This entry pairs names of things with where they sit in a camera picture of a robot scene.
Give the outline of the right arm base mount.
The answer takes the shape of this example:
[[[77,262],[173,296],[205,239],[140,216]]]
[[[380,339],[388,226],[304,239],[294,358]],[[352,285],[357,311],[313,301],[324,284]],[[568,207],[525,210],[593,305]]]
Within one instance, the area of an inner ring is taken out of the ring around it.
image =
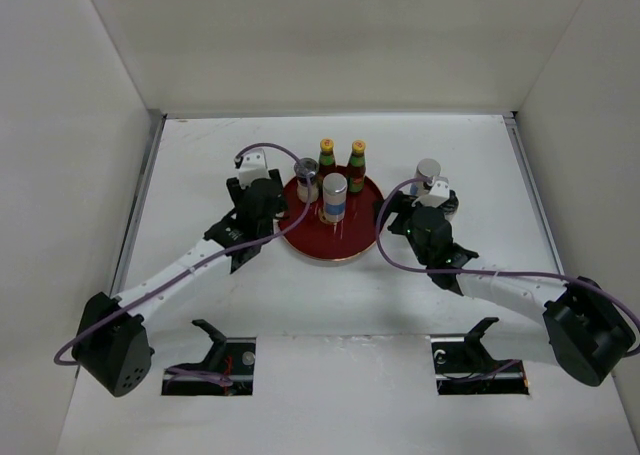
[[[486,332],[498,322],[498,317],[486,317],[466,333],[430,337],[439,395],[529,395],[523,362],[494,359],[482,344]]]

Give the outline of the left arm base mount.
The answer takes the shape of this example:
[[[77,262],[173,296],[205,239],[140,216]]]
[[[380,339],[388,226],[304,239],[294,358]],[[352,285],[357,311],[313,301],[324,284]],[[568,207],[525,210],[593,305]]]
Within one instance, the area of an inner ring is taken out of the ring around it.
[[[193,320],[211,346],[200,362],[181,363],[164,370],[163,396],[251,396],[254,388],[257,339],[227,337],[203,319]]]

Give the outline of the sauce bottle yellow cap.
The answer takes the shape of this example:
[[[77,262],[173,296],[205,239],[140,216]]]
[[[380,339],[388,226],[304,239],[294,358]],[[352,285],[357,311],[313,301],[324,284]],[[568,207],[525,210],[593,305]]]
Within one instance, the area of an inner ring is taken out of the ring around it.
[[[366,176],[366,144],[362,140],[352,143],[351,154],[346,168],[348,191],[352,194],[360,193],[364,187]]]
[[[336,171],[334,142],[332,139],[324,138],[320,141],[320,154],[318,164],[319,178],[324,178],[326,175],[334,173]]]

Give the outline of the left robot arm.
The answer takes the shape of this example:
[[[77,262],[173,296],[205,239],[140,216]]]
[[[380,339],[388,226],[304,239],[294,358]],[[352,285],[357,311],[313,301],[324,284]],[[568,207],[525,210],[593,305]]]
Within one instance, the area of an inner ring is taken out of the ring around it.
[[[185,255],[132,289],[87,301],[71,355],[112,396],[130,393],[150,371],[154,320],[192,298],[205,276],[226,280],[273,239],[274,221],[287,210],[279,171],[267,170],[246,188],[230,178],[227,189],[234,208]]]

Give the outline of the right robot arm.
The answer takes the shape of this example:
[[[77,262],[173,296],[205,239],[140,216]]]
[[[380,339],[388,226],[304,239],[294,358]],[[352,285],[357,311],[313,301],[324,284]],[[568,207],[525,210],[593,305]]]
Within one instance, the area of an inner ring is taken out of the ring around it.
[[[584,385],[600,385],[624,359],[639,352],[639,319],[586,277],[511,271],[489,265],[453,239],[446,212],[396,192],[374,205],[375,229],[403,236],[440,289],[501,306],[539,324],[550,362]]]

